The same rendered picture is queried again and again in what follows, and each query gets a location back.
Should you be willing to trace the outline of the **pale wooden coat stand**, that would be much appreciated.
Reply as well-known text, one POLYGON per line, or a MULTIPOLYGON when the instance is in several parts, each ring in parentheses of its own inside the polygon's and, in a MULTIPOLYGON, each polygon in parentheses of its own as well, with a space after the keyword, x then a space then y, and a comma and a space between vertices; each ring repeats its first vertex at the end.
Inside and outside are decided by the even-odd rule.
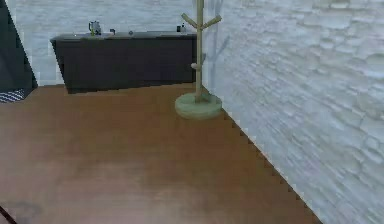
POLYGON ((207 120, 217 117, 222 111, 222 100, 210 92, 203 92, 202 70, 204 63, 203 54, 203 30, 220 22, 222 17, 215 16, 208 22, 204 22, 204 0, 196 0, 196 18, 192 20, 187 14, 181 17, 196 29, 196 53, 197 58, 190 67, 196 72, 195 92, 179 96, 174 103, 176 113, 185 119, 207 120))

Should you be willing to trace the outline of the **black kitchen counter cabinet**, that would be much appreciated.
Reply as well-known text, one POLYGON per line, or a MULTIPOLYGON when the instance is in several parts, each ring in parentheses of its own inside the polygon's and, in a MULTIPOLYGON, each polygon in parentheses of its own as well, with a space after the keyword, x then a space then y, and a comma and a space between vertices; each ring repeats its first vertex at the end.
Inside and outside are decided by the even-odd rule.
POLYGON ((61 34, 50 39, 70 94, 193 83, 193 32, 61 34))

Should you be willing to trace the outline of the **grey kettle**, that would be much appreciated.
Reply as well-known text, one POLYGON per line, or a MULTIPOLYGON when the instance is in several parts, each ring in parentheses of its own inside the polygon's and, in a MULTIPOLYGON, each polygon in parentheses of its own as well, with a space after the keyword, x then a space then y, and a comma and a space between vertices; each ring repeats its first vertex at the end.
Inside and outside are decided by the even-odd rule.
POLYGON ((92 35, 100 35, 101 34, 101 27, 100 27, 100 23, 98 21, 90 21, 88 24, 88 29, 92 35))

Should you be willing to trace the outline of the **thin dark bar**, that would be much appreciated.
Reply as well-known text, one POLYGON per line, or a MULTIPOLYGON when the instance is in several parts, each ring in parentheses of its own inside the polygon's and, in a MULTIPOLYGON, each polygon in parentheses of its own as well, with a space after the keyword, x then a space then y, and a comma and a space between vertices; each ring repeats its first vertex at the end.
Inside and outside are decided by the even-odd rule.
POLYGON ((10 223, 17 224, 13 217, 2 207, 0 206, 0 214, 10 223))

